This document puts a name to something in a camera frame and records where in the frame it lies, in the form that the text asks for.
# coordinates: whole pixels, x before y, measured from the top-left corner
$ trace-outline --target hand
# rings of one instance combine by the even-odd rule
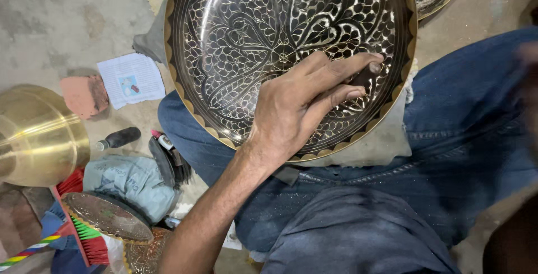
[[[277,169],[299,151],[323,117],[347,99],[366,94],[364,87],[342,84],[383,56],[359,53],[331,62],[317,51],[280,77],[260,87],[254,122],[241,150],[255,153]]]

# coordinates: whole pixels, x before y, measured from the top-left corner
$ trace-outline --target forearm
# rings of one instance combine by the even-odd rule
[[[198,200],[174,232],[161,261],[162,273],[209,273],[234,216],[273,170],[241,149],[219,180]]]

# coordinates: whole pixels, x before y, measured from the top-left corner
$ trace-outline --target blue denim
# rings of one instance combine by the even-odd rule
[[[388,166],[304,168],[293,186],[269,177],[235,218],[243,245],[269,251],[304,205],[340,185],[401,197],[447,246],[459,243],[482,210],[538,178],[518,90],[526,69],[515,53],[529,41],[538,41],[538,27],[471,44],[422,69],[403,119],[413,156]],[[197,174],[215,183],[235,151],[207,133],[176,92],[161,102],[159,121]]]

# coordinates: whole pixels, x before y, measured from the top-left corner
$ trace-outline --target black bottle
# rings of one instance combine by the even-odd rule
[[[104,151],[108,148],[119,148],[125,146],[140,138],[140,129],[137,127],[129,127],[119,130],[108,135],[104,140],[99,140],[95,147],[99,151]]]

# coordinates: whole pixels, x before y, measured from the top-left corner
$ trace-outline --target red brush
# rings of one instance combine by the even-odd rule
[[[82,192],[82,181],[84,180],[84,169],[76,169],[66,180],[60,182],[52,188],[52,193],[56,200],[61,202],[61,196],[64,193],[71,192]],[[71,226],[75,227],[71,216],[67,213],[67,209],[60,203],[62,210],[66,215],[66,221],[70,223]],[[104,242],[103,237],[90,238],[86,240],[81,240],[80,236],[74,234],[78,248],[82,253],[82,259],[86,267],[89,267],[94,264],[109,264],[108,260],[108,248]]]

